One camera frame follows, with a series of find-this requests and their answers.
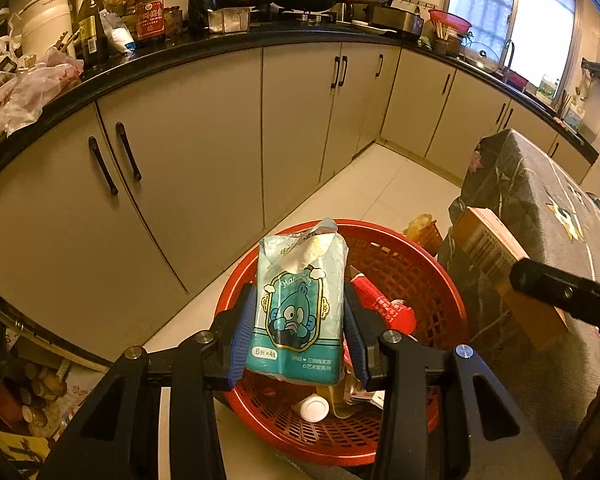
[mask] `white plastic pitcher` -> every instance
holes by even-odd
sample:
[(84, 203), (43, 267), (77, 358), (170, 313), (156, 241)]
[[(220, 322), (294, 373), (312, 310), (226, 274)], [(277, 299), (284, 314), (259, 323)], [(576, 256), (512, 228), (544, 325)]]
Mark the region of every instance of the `white plastic pitcher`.
[[(72, 0), (76, 14), (82, 0)], [(69, 0), (31, 0), (20, 11), (22, 18), (22, 53), (36, 54), (38, 59), (63, 32), (72, 33)], [(75, 57), (74, 44), (67, 52)]]

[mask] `window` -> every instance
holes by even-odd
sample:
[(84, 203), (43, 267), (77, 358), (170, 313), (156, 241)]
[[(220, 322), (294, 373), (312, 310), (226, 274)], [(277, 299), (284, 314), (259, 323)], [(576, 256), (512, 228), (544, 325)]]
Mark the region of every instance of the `window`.
[(540, 86), (544, 76), (552, 82), (563, 78), (575, 0), (449, 0), (448, 10), (469, 20), (475, 41), (490, 46), (500, 59), (511, 39), (516, 47), (511, 68), (531, 84)]

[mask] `cardboard box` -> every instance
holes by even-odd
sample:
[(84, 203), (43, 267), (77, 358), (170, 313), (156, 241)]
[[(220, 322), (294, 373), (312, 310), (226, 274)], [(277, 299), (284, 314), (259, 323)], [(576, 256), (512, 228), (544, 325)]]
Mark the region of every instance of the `cardboard box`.
[(511, 288), (511, 267), (528, 255), (493, 211), (467, 208), (454, 225), (452, 235), (456, 247), (462, 249), (490, 279), (536, 349), (542, 349), (555, 337), (568, 333), (560, 309)]

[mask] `cartoon fish character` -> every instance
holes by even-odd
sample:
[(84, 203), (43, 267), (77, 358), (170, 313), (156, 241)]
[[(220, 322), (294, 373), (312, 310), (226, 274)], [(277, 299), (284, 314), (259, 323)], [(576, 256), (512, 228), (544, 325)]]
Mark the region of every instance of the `cartoon fish character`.
[(268, 329), (275, 344), (302, 349), (314, 336), (316, 319), (310, 314), (307, 292), (302, 282), (279, 308), (271, 309)]

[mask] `teal tissue package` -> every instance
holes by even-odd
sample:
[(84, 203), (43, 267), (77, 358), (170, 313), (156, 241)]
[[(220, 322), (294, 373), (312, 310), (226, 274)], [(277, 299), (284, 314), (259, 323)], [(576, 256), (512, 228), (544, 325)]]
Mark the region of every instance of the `teal tissue package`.
[(347, 243), (331, 219), (267, 236), (258, 254), (258, 310), (246, 367), (293, 383), (337, 384)]

